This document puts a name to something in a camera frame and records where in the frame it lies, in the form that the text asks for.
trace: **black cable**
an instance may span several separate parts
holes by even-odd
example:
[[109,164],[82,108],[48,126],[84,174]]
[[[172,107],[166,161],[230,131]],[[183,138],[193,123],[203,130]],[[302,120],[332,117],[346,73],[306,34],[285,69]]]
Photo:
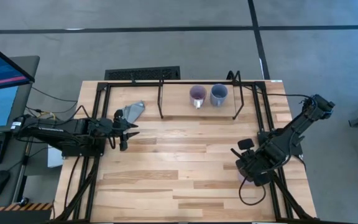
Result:
[[[29,156],[29,159],[35,155],[37,155],[40,151],[47,149],[48,147],[44,147],[40,150],[38,150],[36,153],[34,153],[33,155]],[[7,169],[7,171],[9,171],[10,169],[12,169],[13,167],[15,167],[16,165],[18,165],[19,163],[23,162],[23,159],[21,159],[19,162],[16,162],[13,166],[11,166],[9,169]]]
[[66,121],[63,121],[63,122],[58,123],[58,124],[55,124],[55,126],[62,125],[62,124],[67,124],[68,122],[70,122],[70,121],[74,118],[74,116],[79,112],[79,110],[80,110],[81,108],[84,110],[86,117],[87,117],[87,118],[90,118],[88,112],[86,112],[86,110],[85,110],[85,107],[84,107],[83,105],[81,105],[81,106],[79,106],[79,107],[77,108],[77,110],[74,112],[74,114],[73,114],[70,118],[68,118]]
[[260,202],[262,202],[262,201],[265,199],[265,197],[266,197],[266,189],[265,189],[265,186],[262,185],[262,188],[264,189],[264,195],[262,196],[262,198],[261,198],[259,201],[254,202],[254,203],[247,203],[247,202],[245,202],[245,201],[242,199],[242,197],[241,197],[241,189],[242,189],[242,186],[244,185],[244,183],[246,182],[246,180],[247,180],[247,177],[244,178],[244,180],[242,181],[242,183],[241,183],[241,185],[240,185],[240,188],[239,188],[239,198],[240,198],[240,200],[241,200],[242,203],[244,203],[244,204],[246,204],[246,205],[248,205],[248,206],[257,205],[257,204],[259,204]]
[[71,109],[73,109],[73,108],[75,107],[75,105],[77,105],[77,102],[75,102],[75,103],[73,104],[73,106],[71,106],[70,108],[68,108],[68,109],[65,110],[65,111],[58,111],[58,112],[53,112],[53,113],[66,113],[66,112],[69,112]]
[[55,100],[60,100],[60,101],[66,101],[66,102],[78,102],[78,101],[76,101],[76,100],[64,100],[64,99],[60,99],[60,98],[57,98],[57,97],[55,97],[55,96],[51,96],[51,95],[49,95],[49,94],[47,94],[47,93],[44,93],[43,91],[41,91],[41,90],[39,90],[39,89],[37,89],[36,87],[31,87],[33,90],[35,90],[35,91],[38,91],[39,93],[42,93],[42,94],[44,94],[44,95],[46,95],[46,96],[49,96],[49,97],[51,97],[51,98],[53,98],[53,99],[55,99]]
[[[313,111],[311,112],[311,114],[313,114],[316,110],[317,110],[317,102],[316,102],[316,100],[314,100],[311,96],[306,96],[306,95],[302,95],[302,94],[279,94],[279,93],[267,93],[266,95],[268,95],[268,96],[300,96],[300,97],[305,97],[305,98],[308,98],[308,99],[310,99],[312,102],[313,102],[313,104],[314,104],[314,109],[313,109]],[[305,120],[303,123],[301,123],[300,124],[300,126],[303,126],[304,125],[304,123],[305,122],[307,122],[308,120]],[[278,168],[281,168],[281,167],[283,167],[285,164],[287,164],[289,161],[290,161],[290,159],[291,159],[291,154],[292,154],[292,139],[293,139],[293,137],[295,136],[295,133],[296,133],[297,131],[294,131],[292,134],[291,134],[291,136],[290,136],[290,140],[289,140],[289,142],[288,142],[288,158],[283,162],[283,163],[281,163],[281,164],[279,164],[279,165],[276,165],[276,166],[273,166],[272,168],[269,168],[269,169],[265,169],[265,170],[263,170],[261,173],[264,173],[264,172],[269,172],[269,171],[273,171],[273,170],[275,170],[275,169],[278,169]]]
[[70,190],[71,179],[73,178],[74,170],[75,170],[75,167],[77,166],[79,159],[80,159],[80,157],[77,156],[77,159],[75,160],[74,165],[73,165],[73,169],[71,170],[70,178],[68,179],[68,186],[67,186],[67,190],[66,190],[65,203],[64,203],[65,209],[67,207],[67,197],[68,197],[68,191]]
[[295,158],[297,158],[303,164],[303,167],[305,167],[305,171],[306,171],[306,164],[303,161],[303,155],[297,155],[295,156]]
[[32,112],[30,109],[28,109],[28,107],[25,107],[25,108],[27,109],[27,111],[28,111],[32,116],[35,116],[35,117],[36,117],[36,115],[33,114],[33,112]]
[[53,219],[55,219],[55,199],[52,202]]
[[28,141],[28,140],[22,140],[22,139],[19,139],[19,138],[15,138],[16,141],[21,141],[21,142],[27,142],[27,143],[45,143],[45,142],[35,142],[35,141]]
[[[69,112],[71,109],[73,109],[74,107],[75,107],[75,105],[77,105],[77,102],[75,102],[74,104],[73,104],[73,106],[71,106],[70,108],[68,108],[67,110],[65,110],[65,111],[51,111],[51,113],[66,113],[66,112]],[[28,107],[28,106],[26,106],[26,108],[27,109],[29,109],[29,110],[33,110],[33,111],[35,111],[35,112],[37,112],[37,113],[41,113],[41,112],[49,112],[49,111],[43,111],[43,110],[41,110],[41,109],[34,109],[34,108],[31,108],[31,107]]]
[[110,143],[110,147],[111,149],[115,149],[116,148],[116,140],[113,138],[112,140],[114,141],[114,144],[111,142],[111,138],[107,137],[107,139],[109,140]]
[[[91,171],[89,172],[89,174],[88,174],[88,176],[87,176],[87,178],[86,178],[86,179],[89,178],[89,179],[88,179],[88,180],[89,180],[88,184],[89,184],[91,181],[93,181],[93,178],[96,178],[96,175],[95,175],[95,174],[97,174],[97,173],[98,173],[98,171],[97,171],[97,169],[96,169],[96,164],[93,164],[93,166],[92,166],[92,168],[91,168]],[[84,183],[81,187],[78,188],[78,190],[82,189],[83,186],[85,186],[86,184],[87,184],[87,183]],[[73,211],[74,207],[76,206],[76,203],[73,203],[73,204],[71,205],[71,207],[69,207],[69,206],[67,206],[67,208],[62,211],[62,214],[60,214],[60,215],[58,216],[58,218],[59,218],[59,217],[62,217],[63,220],[66,220],[66,219],[70,216],[70,213],[71,213],[71,212],[69,212],[69,211]]]

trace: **wooden tabletop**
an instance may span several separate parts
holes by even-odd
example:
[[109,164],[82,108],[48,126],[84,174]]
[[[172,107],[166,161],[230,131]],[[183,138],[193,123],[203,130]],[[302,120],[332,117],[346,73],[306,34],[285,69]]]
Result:
[[[83,82],[78,105],[92,113],[98,82]],[[285,93],[282,82],[266,81],[267,93]],[[140,131],[128,141],[128,150],[120,152],[106,144],[101,158],[93,201],[92,222],[249,222],[275,220],[269,185],[265,200],[253,207],[244,205],[238,197],[240,181],[237,142],[251,138],[257,147],[259,130],[252,92],[243,88],[244,107],[236,120],[231,118],[167,117],[160,118],[157,107],[157,87],[117,87],[111,89],[108,117],[139,100],[145,111],[135,122]],[[239,87],[234,87],[235,107],[240,105]],[[276,128],[291,121],[287,99],[269,96]],[[262,97],[259,96],[261,109]],[[77,118],[85,117],[80,111]],[[75,158],[63,163],[55,198],[55,210],[63,210],[68,178]],[[70,186],[68,201],[74,196],[80,178],[80,159]],[[303,165],[291,159],[284,166],[287,185],[298,203],[315,216],[314,205]],[[285,216],[281,192],[277,189],[282,216]],[[253,184],[242,190],[244,200],[255,202],[263,190]],[[86,192],[81,204],[85,215]]]

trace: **floor tile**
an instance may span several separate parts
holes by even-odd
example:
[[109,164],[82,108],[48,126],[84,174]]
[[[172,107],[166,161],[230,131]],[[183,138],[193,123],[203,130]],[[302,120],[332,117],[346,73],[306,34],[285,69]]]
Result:
[[[262,32],[272,79],[288,94],[320,94],[336,104],[302,142],[317,214],[323,220],[358,223],[358,31]],[[302,98],[289,98],[292,115]]]
[[254,0],[260,26],[358,25],[354,0]]
[[0,0],[0,29],[251,24],[246,0]]
[[[81,82],[102,80],[106,69],[180,66],[182,79],[225,79],[230,70],[262,78],[252,31],[0,35],[0,51],[39,55],[34,86],[64,99],[77,99]],[[64,111],[71,103],[32,91],[28,106]]]

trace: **hazard stripe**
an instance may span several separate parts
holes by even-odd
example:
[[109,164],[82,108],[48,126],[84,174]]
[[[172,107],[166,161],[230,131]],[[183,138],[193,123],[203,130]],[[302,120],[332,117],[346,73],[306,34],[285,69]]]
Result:
[[10,204],[7,207],[0,207],[0,212],[3,211],[31,211],[31,210],[50,210],[53,207],[52,203],[28,203],[24,207],[20,207],[17,203]]
[[12,211],[17,211],[19,208],[20,208],[20,205],[16,205],[16,206],[12,209]]
[[5,211],[9,211],[10,209],[12,209],[13,208],[13,206],[15,206],[16,204],[11,204],[10,206],[8,206],[6,209],[5,209]]
[[42,210],[49,210],[51,206],[52,206],[52,204],[49,203],[49,204],[47,204],[47,206],[45,206]]
[[28,210],[33,210],[37,205],[38,205],[38,203],[32,204],[31,207]]
[[32,204],[31,204],[31,203],[28,203],[27,205],[25,205],[24,207],[22,207],[22,208],[20,209],[20,211],[26,210],[28,207],[30,207],[30,205],[32,205]]
[[46,203],[41,203],[37,208],[36,210],[41,210],[41,208],[45,205]]

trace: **purple mug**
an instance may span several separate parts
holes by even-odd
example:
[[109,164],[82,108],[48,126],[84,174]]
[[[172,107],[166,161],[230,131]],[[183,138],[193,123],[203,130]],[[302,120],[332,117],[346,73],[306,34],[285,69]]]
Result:
[[201,85],[195,85],[190,89],[190,103],[200,109],[206,98],[206,89]]

